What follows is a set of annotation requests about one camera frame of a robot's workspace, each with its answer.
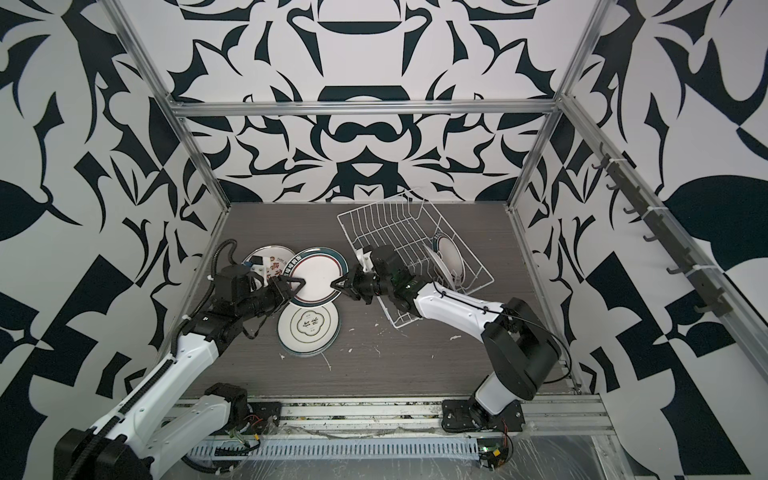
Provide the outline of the row plate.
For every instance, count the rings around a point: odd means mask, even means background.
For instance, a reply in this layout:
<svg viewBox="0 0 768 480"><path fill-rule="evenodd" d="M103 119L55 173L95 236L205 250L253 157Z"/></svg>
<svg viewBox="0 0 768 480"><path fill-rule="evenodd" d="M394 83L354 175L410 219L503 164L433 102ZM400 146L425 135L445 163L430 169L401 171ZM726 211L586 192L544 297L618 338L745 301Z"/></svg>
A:
<svg viewBox="0 0 768 480"><path fill-rule="evenodd" d="M268 281L284 273L287 263L295 253L281 245L259 247L246 256L242 264L255 275L258 286L266 286Z"/></svg>
<svg viewBox="0 0 768 480"><path fill-rule="evenodd" d="M443 284L454 290L461 287L466 270L464 259L457 244L448 235L441 232L438 232L431 239L424 239L422 243Z"/></svg>

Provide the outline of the white wire dish rack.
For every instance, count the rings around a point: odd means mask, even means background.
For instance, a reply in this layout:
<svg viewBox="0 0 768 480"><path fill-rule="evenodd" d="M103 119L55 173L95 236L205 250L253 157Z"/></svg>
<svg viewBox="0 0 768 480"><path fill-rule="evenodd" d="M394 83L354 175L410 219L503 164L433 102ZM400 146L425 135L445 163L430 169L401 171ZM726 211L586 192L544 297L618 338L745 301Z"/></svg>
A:
<svg viewBox="0 0 768 480"><path fill-rule="evenodd" d="M353 249L392 245L412 273L423 275L448 287L435 272L434 264L422 243L424 239L431 239L438 232L444 233L457 244L466 270L463 285L452 290L465 295L475 295L495 281L494 276L438 206L420 197L413 190L356 206L338 214L337 220Z"/></svg>

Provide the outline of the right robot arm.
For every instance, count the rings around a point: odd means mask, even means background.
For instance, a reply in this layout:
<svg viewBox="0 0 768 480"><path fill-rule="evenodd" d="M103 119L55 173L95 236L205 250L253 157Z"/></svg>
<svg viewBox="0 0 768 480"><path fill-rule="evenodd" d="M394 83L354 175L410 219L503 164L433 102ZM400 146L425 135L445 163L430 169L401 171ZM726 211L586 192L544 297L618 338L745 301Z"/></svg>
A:
<svg viewBox="0 0 768 480"><path fill-rule="evenodd" d="M451 326L479 340L493 372L473 393L476 410L497 416L515 401L538 393L563 349L518 298L490 302L461 294L409 270L391 245L356 251L358 264L330 283L354 299L386 297L398 311Z"/></svg>

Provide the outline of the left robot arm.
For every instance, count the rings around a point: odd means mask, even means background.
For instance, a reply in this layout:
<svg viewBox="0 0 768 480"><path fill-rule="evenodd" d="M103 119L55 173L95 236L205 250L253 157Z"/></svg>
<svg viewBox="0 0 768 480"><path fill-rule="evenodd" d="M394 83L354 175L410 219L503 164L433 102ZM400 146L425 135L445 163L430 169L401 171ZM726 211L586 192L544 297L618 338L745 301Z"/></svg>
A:
<svg viewBox="0 0 768 480"><path fill-rule="evenodd" d="M171 408L242 333L245 321L265 319L303 289L303 279L278 275L256 286L242 264L211 277L205 299L186 317L169 353L119 404L86 430L71 429L56 444L56 479L159 479L210 434L239 428L246 392L219 384L168 424Z"/></svg>

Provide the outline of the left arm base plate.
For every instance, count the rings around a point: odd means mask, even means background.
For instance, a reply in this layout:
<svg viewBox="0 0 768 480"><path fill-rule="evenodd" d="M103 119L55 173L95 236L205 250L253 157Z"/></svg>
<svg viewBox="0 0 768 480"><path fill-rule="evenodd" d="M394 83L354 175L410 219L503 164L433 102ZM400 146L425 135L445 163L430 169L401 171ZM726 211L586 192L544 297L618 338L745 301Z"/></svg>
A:
<svg viewBox="0 0 768 480"><path fill-rule="evenodd" d="M236 431L241 435L269 434L280 426L281 413L281 402L249 402L245 416L236 423Z"/></svg>

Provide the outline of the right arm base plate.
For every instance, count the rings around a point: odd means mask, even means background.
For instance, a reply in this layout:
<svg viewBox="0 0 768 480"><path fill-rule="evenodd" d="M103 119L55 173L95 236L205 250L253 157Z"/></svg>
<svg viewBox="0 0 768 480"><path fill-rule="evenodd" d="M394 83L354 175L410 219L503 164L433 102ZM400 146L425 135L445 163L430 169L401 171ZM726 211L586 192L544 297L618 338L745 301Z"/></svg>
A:
<svg viewBox="0 0 768 480"><path fill-rule="evenodd" d="M522 432L525 417L519 401L513 401L499 414L488 413L474 399L441 403L441 428L448 433L482 431Z"/></svg>

